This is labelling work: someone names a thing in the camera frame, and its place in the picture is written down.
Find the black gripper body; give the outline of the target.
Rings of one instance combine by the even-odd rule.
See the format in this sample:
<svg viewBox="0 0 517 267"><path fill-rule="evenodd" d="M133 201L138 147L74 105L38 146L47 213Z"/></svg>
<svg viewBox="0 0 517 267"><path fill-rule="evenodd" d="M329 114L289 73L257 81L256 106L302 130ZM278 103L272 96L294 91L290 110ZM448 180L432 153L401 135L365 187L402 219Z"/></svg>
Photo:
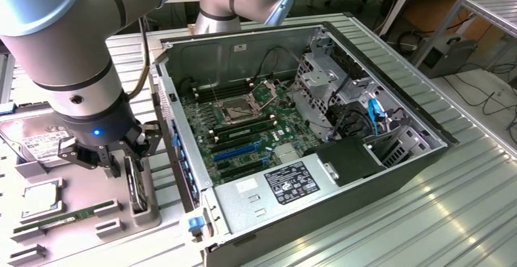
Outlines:
<svg viewBox="0 0 517 267"><path fill-rule="evenodd" d="M121 140L130 129L139 125L130 108L130 99L122 93L113 105L101 113L90 116L67 116L59 114L73 137L89 146L107 145L110 151L122 150Z"/></svg>

